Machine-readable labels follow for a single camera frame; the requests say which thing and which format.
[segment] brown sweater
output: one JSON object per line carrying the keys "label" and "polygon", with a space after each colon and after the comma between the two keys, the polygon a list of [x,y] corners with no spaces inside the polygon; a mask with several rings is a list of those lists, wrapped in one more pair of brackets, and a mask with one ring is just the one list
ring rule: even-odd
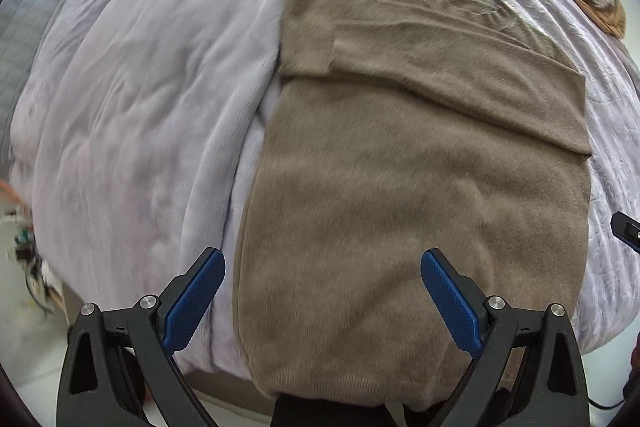
{"label": "brown sweater", "polygon": [[236,332],[256,386],[422,409],[468,364],[420,281],[440,248],[569,312],[587,252],[584,78],[499,0],[287,0],[246,205]]}

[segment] bed sheet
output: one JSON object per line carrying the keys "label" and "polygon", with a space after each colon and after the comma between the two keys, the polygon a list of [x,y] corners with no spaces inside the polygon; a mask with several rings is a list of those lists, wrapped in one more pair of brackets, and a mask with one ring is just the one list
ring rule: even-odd
{"label": "bed sheet", "polygon": [[62,0],[0,2],[0,178],[9,174],[9,128],[40,41]]}
{"label": "bed sheet", "polygon": [[[47,96],[40,101],[43,107],[42,121],[38,128],[24,129],[24,121],[20,115],[14,118],[16,130],[14,149],[17,152],[17,162],[12,169],[11,181],[20,194],[31,200],[33,191],[33,166],[39,150],[39,141],[46,121],[46,109],[57,90],[56,82],[66,71],[82,39],[98,19],[102,9],[111,0],[68,0],[63,7],[65,17],[56,20],[47,41],[65,46],[51,46],[44,48],[36,58],[34,73],[30,78],[33,89],[28,96],[34,96],[39,89],[45,88]],[[592,180],[592,194],[589,214],[589,252],[585,278],[578,300],[574,317],[572,318],[578,343],[582,352],[586,353],[601,346],[622,331],[638,313],[640,307],[640,289],[638,280],[640,263],[628,247],[615,240],[610,234],[609,219],[613,212],[622,210],[631,216],[640,215],[640,204],[630,197],[637,194],[640,188],[640,166],[634,162],[634,156],[640,144],[640,103],[638,87],[640,85],[638,70],[626,56],[620,44],[604,35],[580,11],[571,0],[503,0],[530,24],[551,36],[574,61],[578,70],[584,74],[587,85],[586,117],[588,131],[594,155],[589,161]],[[232,268],[232,257],[238,235],[239,223],[244,209],[244,202],[248,195],[264,137],[264,127],[277,104],[279,93],[278,79],[275,76],[262,97],[262,101],[247,124],[248,131],[244,137],[242,150],[235,169],[235,179],[228,199],[226,219],[221,245],[228,260],[228,270]],[[73,197],[73,193],[60,194],[64,198]],[[148,210],[156,204],[152,195],[148,195]],[[101,212],[117,212],[117,209],[105,209]],[[73,227],[64,212],[60,213],[60,226],[65,230]],[[99,215],[91,216],[95,222],[100,221]],[[136,233],[135,224],[121,225],[111,233],[133,236]],[[85,299],[100,303],[108,301],[110,307],[129,306],[128,301],[118,301],[113,288],[108,290],[102,286],[100,277],[105,274],[95,274],[92,285],[78,280],[69,267],[60,269],[56,263],[60,254],[58,249],[72,252],[76,245],[65,241],[43,244],[38,238],[43,256],[58,268],[60,275],[71,286],[77,289]],[[170,269],[179,273],[175,265],[174,252],[165,248],[163,255],[155,257],[156,263],[168,264]],[[82,250],[82,255],[100,256],[114,255],[110,251]],[[110,260],[113,270],[117,272],[118,258]],[[140,266],[138,275],[142,287],[149,286],[149,277],[145,270],[156,271],[157,266]],[[248,373],[239,355],[238,343],[231,323],[231,273],[225,278],[216,299],[213,312],[207,315],[204,328],[206,333],[197,333],[195,343],[200,344],[200,355],[186,353],[182,357],[183,367],[189,365],[211,371],[223,369],[240,377],[248,377]],[[202,344],[204,351],[209,352],[209,358],[202,358]]]}

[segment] cord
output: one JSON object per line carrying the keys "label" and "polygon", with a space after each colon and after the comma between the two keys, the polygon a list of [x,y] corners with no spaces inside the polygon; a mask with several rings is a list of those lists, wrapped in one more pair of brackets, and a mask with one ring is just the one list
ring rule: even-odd
{"label": "cord", "polygon": [[52,315],[54,312],[40,302],[40,300],[36,297],[36,294],[33,292],[33,289],[31,288],[31,283],[29,282],[29,276],[31,274],[31,269],[33,269],[33,267],[34,267],[34,263],[32,261],[24,271],[24,283],[27,286],[27,291],[29,292],[31,299],[33,299],[33,302],[36,303],[38,308],[44,311],[45,315]]}
{"label": "cord", "polygon": [[612,409],[615,409],[616,407],[620,407],[625,401],[626,401],[626,398],[623,398],[617,404],[607,406],[607,405],[600,405],[599,403],[593,401],[591,398],[589,399],[589,403],[593,405],[596,409],[600,409],[601,411],[610,411]]}

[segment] black cable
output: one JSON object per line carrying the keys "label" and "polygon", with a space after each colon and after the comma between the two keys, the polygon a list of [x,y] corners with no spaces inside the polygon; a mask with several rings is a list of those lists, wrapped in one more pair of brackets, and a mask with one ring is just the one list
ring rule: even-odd
{"label": "black cable", "polygon": [[33,292],[33,289],[31,289],[31,284],[29,282],[29,273],[31,270],[26,269],[24,271],[24,283],[27,286],[27,291],[29,292],[29,295],[31,296],[31,299],[33,299],[33,302],[35,302],[38,306],[38,308],[40,308],[42,311],[44,311],[45,315],[50,315],[53,314],[53,312],[51,311],[51,309],[47,308],[44,304],[42,304],[40,302],[40,300],[38,300],[38,298],[36,297],[35,293]]}
{"label": "black cable", "polygon": [[593,405],[596,409],[600,409],[601,411],[610,411],[612,409],[615,409],[616,407],[620,407],[624,402],[625,402],[626,398],[623,398],[622,400],[620,400],[617,404],[615,405],[600,405],[597,402],[594,402],[591,398],[589,399],[589,403],[591,405]]}

